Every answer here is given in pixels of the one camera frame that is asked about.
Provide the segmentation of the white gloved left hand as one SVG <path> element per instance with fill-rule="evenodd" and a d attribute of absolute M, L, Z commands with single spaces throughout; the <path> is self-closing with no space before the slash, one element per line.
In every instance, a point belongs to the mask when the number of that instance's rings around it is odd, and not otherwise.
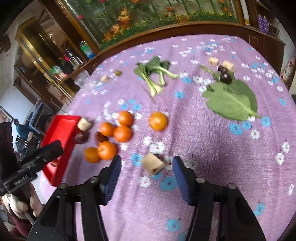
<path fill-rule="evenodd" d="M 12 194 L 6 194 L 2 196 L 1 200 L 3 201 L 3 204 L 9 213 L 14 214 L 20 219 L 27 219 L 26 213 L 28 212 L 29 207 L 32 209 L 33 216 L 38 217 L 43 210 L 43 205 L 32 184 L 29 185 L 29 192 L 31 195 L 29 206 L 25 202 L 20 201 L 16 196 Z"/>

